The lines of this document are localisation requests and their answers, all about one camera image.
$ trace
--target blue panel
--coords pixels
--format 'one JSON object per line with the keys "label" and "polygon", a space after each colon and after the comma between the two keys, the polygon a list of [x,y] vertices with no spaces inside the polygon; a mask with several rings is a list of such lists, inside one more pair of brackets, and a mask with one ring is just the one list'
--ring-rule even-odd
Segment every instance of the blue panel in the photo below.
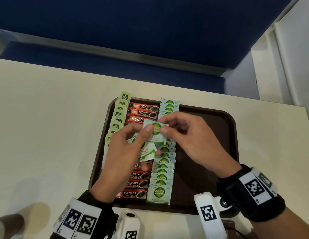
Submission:
{"label": "blue panel", "polygon": [[235,68],[291,0],[0,0],[0,28]]}
{"label": "blue panel", "polygon": [[69,50],[10,42],[1,59],[224,94],[224,79]]}

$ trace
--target white table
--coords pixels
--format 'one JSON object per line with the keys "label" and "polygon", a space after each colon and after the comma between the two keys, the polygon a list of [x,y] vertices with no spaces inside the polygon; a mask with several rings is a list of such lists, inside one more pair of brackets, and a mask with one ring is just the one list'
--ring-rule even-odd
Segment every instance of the white table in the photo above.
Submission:
{"label": "white table", "polygon": [[[70,198],[88,188],[108,105],[123,90],[231,114],[240,162],[264,172],[309,223],[304,108],[0,60],[0,216],[23,209],[24,238],[48,238]],[[134,212],[144,223],[140,238],[162,238],[159,229],[165,238],[204,238],[198,216]],[[241,215],[234,220],[243,232],[251,226]]]}

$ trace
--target left hand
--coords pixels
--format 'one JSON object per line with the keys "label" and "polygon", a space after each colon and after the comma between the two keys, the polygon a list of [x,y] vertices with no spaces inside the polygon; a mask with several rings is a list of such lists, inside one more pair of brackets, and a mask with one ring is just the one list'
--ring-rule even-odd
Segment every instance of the left hand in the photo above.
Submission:
{"label": "left hand", "polygon": [[[116,195],[127,185],[130,174],[138,160],[141,146],[154,130],[152,124],[143,125],[132,122],[113,134],[110,138],[106,162],[99,179],[90,189],[95,199],[111,203]],[[135,131],[141,131],[133,143],[128,143]]]}

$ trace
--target black cable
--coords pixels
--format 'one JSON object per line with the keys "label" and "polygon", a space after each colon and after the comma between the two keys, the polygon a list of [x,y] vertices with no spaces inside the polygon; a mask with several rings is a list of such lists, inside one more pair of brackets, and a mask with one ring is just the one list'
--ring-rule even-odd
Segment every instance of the black cable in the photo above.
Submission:
{"label": "black cable", "polygon": [[236,233],[238,233],[241,237],[243,237],[244,239],[247,239],[242,233],[240,233],[238,230],[232,228],[232,227],[226,227],[225,228],[226,230],[233,230],[235,231]]}

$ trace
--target brown tray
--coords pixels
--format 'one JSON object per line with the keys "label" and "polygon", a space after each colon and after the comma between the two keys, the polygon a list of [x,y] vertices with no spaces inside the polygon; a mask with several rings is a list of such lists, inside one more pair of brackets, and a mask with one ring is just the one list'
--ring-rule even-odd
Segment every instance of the brown tray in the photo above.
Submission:
{"label": "brown tray", "polygon": [[[114,99],[108,107],[93,171],[89,181],[89,188],[91,188],[97,181],[101,173],[105,135],[109,129],[116,100],[117,98]],[[160,101],[135,97],[131,97],[131,101],[142,104],[160,105]],[[223,148],[232,156],[233,159],[239,161],[236,124],[232,116],[224,111],[187,105],[180,105],[180,111],[203,117],[215,133]],[[149,204],[146,203],[145,200],[115,199],[114,207],[198,215],[193,196],[203,192],[211,192],[213,196],[217,196],[216,182],[217,176],[213,172],[208,171],[203,166],[193,162],[184,150],[177,144],[176,167],[174,170],[170,205]],[[222,212],[221,217],[231,218],[237,214],[238,211],[233,208]]]}

